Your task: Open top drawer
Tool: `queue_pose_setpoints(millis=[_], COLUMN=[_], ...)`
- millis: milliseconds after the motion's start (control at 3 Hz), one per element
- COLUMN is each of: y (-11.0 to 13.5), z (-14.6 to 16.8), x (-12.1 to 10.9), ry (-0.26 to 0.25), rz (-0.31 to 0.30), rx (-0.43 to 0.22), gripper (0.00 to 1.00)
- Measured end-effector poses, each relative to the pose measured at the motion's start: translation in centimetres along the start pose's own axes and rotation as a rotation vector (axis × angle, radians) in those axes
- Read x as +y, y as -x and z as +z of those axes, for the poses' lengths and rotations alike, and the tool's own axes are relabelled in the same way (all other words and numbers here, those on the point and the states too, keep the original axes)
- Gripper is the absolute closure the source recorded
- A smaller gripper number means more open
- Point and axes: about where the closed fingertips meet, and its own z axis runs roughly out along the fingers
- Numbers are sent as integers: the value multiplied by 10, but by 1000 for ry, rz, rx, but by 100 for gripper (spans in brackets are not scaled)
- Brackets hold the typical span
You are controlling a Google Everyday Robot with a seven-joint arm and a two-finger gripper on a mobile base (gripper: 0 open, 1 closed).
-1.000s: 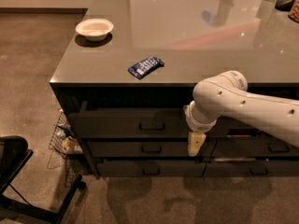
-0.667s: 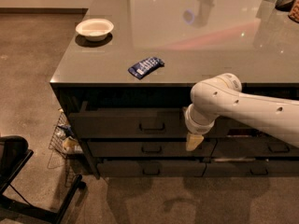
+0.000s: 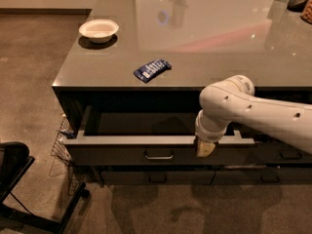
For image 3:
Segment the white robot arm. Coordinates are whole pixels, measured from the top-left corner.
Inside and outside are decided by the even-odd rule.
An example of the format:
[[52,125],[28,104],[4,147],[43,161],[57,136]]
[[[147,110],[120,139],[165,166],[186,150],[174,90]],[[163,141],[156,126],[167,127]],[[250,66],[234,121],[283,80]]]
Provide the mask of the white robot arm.
[[195,120],[199,147],[213,149],[235,122],[312,153],[311,104],[256,97],[253,82],[243,75],[210,84],[199,102],[201,111]]

